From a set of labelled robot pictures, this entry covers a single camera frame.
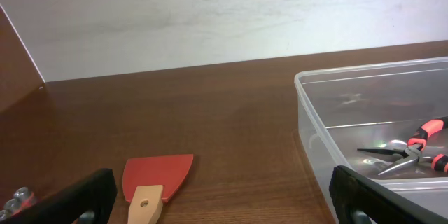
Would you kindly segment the clear plastic container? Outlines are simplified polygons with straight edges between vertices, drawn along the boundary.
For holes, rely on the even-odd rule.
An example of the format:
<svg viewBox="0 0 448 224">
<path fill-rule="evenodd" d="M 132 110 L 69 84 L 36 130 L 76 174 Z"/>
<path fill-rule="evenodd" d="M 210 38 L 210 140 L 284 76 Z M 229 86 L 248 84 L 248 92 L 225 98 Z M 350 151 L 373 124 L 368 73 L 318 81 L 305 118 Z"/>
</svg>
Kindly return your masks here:
<svg viewBox="0 0 448 224">
<path fill-rule="evenodd" d="M 327 202 L 344 165 L 410 201 L 447 215 L 447 175 L 427 163 L 387 174 L 422 124 L 447 114 L 447 58 L 303 71 L 295 76 L 300 141 Z"/>
</svg>

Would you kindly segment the orange socket bit holder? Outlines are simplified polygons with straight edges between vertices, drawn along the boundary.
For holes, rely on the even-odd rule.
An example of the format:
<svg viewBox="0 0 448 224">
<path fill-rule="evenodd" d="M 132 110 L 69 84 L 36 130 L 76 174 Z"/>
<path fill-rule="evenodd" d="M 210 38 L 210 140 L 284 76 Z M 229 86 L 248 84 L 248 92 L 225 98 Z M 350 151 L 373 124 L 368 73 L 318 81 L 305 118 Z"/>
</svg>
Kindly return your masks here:
<svg viewBox="0 0 448 224">
<path fill-rule="evenodd" d="M 35 194 L 28 187 L 17 189 L 13 194 L 13 198 L 4 204 L 3 209 L 1 210 L 1 221 L 7 220 L 11 216 L 31 207 L 35 203 Z"/>
</svg>

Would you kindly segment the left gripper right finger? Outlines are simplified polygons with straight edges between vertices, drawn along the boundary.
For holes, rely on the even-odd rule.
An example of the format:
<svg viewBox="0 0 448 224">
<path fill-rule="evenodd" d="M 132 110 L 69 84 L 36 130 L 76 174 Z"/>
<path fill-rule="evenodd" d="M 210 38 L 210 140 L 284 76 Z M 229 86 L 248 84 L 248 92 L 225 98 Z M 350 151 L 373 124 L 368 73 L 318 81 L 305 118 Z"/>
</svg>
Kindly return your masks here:
<svg viewBox="0 0 448 224">
<path fill-rule="evenodd" d="M 447 223 L 445 217 L 409 201 L 343 165 L 333 169 L 329 193 L 337 220 L 342 224 Z"/>
</svg>

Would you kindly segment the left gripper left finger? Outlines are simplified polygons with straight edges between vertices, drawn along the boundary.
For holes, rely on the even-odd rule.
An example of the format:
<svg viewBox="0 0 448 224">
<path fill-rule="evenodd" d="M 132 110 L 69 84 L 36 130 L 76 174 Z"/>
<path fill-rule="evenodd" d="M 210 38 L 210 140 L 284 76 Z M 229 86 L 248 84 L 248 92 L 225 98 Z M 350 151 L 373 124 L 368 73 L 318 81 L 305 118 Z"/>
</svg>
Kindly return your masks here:
<svg viewBox="0 0 448 224">
<path fill-rule="evenodd" d="M 6 224 L 67 224 L 91 211 L 96 224 L 107 224 L 117 196 L 113 170 L 98 169 L 80 181 L 7 218 Z"/>
</svg>

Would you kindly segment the orange long nose pliers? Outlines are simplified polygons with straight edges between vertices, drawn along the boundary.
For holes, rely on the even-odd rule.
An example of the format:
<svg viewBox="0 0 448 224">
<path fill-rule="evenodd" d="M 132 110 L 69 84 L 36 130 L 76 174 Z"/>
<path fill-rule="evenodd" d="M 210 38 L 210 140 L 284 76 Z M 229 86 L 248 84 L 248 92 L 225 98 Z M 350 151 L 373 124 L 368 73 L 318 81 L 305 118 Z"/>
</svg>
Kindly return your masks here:
<svg viewBox="0 0 448 224">
<path fill-rule="evenodd" d="M 447 155 L 438 154 L 435 157 L 424 157 L 423 151 L 434 133 L 447 129 L 447 116 L 429 120 L 422 124 L 407 140 L 405 148 L 358 148 L 358 151 L 381 155 L 400 155 L 401 158 L 378 173 L 379 176 L 396 172 L 400 169 L 414 166 L 420 162 L 430 163 L 430 168 L 437 172 L 447 173 Z"/>
</svg>

